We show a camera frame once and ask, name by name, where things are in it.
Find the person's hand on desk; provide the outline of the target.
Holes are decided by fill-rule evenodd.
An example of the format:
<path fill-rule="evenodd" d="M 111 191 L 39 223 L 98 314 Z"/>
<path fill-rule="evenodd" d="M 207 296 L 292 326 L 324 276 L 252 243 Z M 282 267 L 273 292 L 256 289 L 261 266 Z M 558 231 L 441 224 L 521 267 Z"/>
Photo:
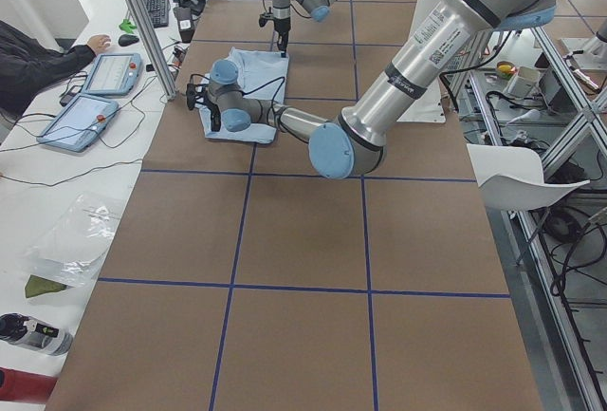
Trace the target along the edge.
<path fill-rule="evenodd" d="M 96 55 L 99 55 L 111 47 L 112 40 L 109 35 L 99 34 L 91 36 L 86 44 Z"/>

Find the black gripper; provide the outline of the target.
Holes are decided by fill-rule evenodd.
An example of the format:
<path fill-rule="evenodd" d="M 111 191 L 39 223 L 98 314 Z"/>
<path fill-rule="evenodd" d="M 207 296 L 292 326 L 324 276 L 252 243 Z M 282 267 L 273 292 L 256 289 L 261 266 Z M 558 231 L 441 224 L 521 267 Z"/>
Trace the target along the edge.
<path fill-rule="evenodd" d="M 286 8 L 269 8 L 268 11 L 262 12 L 259 15 L 258 23 L 262 28 L 268 22 L 272 22 L 274 31 L 277 33 L 277 48 L 287 48 L 290 32 L 290 7 Z M 287 56 L 286 49 L 280 50 L 281 57 Z"/>
<path fill-rule="evenodd" d="M 188 83 L 186 86 L 186 105 L 193 111 L 198 102 L 202 104 L 211 113 L 211 131 L 219 132 L 221 130 L 221 113 L 218 105 L 211 100 L 208 86 L 206 84 Z"/>

